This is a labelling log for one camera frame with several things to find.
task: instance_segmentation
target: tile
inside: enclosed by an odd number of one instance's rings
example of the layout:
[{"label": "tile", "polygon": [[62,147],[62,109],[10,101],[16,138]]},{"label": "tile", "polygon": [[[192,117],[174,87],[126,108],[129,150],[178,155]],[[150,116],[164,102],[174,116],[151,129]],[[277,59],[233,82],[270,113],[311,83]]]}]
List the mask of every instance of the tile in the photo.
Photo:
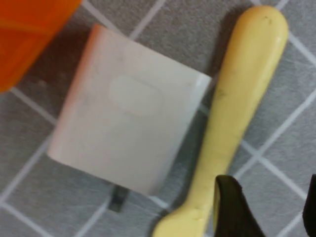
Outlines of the tile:
[{"label": "tile", "polygon": [[280,0],[260,0],[262,5],[276,6]]},{"label": "tile", "polygon": [[18,84],[54,116],[60,112],[94,23],[97,20],[80,6]]},{"label": "tile", "polygon": [[109,197],[112,185],[46,156],[8,200],[53,236],[73,236]]},{"label": "tile", "polygon": [[240,179],[250,210],[266,236],[276,236],[299,211],[304,201],[261,164]]},{"label": "tile", "polygon": [[261,147],[315,88],[315,67],[288,44],[245,140],[255,148]]},{"label": "tile", "polygon": [[294,229],[286,237],[308,237],[303,219],[294,227]]},{"label": "tile", "polygon": [[314,55],[316,54],[316,2],[314,0],[291,0],[282,9],[290,31],[295,35]]},{"label": "tile", "polygon": [[52,131],[12,93],[0,95],[0,193]]},{"label": "tile", "polygon": [[149,237],[164,211],[144,196],[131,192],[120,213],[106,211],[86,234],[89,237]]},{"label": "tile", "polygon": [[0,236],[40,237],[38,233],[5,210],[0,210]]},{"label": "tile", "polygon": [[316,173],[316,101],[275,141],[264,156],[308,192]]},{"label": "tile", "polygon": [[213,76],[237,17],[250,6],[247,0],[168,0],[137,41]]},{"label": "tile", "polygon": [[123,34],[129,35],[156,0],[89,0]]},{"label": "tile", "polygon": [[[171,171],[157,197],[166,201],[171,208],[183,203],[190,187],[195,170],[196,161],[202,143],[207,117],[201,112],[197,113],[190,130],[182,144]],[[240,147],[229,169],[233,175],[250,158],[250,154]]]}]

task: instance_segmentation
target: floor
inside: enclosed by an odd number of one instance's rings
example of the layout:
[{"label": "floor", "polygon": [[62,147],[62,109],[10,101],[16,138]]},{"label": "floor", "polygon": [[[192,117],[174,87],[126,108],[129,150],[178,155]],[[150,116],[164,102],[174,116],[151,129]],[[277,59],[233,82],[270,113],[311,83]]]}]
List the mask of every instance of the floor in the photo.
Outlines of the floor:
[{"label": "floor", "polygon": [[[24,80],[0,95],[0,236],[149,237],[185,196],[209,92],[156,197],[131,193],[107,210],[112,184],[45,155],[91,26],[98,22],[187,66],[216,75],[238,15],[259,0],[89,0]],[[316,2],[261,0],[285,15],[290,36],[229,171],[268,237],[306,236],[301,211],[316,173]],[[212,236],[212,227],[206,236]]]}]

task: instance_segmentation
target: yellow handle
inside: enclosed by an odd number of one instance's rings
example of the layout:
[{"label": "yellow handle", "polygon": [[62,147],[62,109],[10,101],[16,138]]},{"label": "yellow handle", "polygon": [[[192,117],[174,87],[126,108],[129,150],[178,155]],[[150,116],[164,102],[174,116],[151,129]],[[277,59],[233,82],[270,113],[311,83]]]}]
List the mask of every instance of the yellow handle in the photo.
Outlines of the yellow handle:
[{"label": "yellow handle", "polygon": [[154,237],[203,235],[213,204],[215,177],[226,173],[280,60],[287,35],[285,18],[270,6],[252,7],[238,19],[188,197],[159,222]]}]

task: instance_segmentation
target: black plastic piece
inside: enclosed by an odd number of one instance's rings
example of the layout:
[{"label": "black plastic piece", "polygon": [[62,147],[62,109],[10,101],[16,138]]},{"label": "black plastic piece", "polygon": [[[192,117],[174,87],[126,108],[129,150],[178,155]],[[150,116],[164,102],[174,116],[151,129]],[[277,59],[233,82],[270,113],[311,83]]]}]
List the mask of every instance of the black plastic piece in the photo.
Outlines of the black plastic piece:
[{"label": "black plastic piece", "polygon": [[311,178],[310,188],[303,211],[305,230],[310,237],[316,237],[316,175]]},{"label": "black plastic piece", "polygon": [[109,209],[114,212],[120,212],[128,194],[129,189],[116,185],[112,193]]},{"label": "black plastic piece", "polygon": [[264,237],[253,217],[241,185],[229,175],[216,177],[220,204],[215,237]]}]

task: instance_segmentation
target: orange container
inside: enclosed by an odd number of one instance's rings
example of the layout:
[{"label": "orange container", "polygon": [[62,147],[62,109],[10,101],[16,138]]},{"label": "orange container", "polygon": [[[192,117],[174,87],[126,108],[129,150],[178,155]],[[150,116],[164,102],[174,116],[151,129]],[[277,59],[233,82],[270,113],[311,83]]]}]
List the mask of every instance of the orange container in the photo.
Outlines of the orange container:
[{"label": "orange container", "polygon": [[20,80],[80,2],[0,1],[0,92]]}]

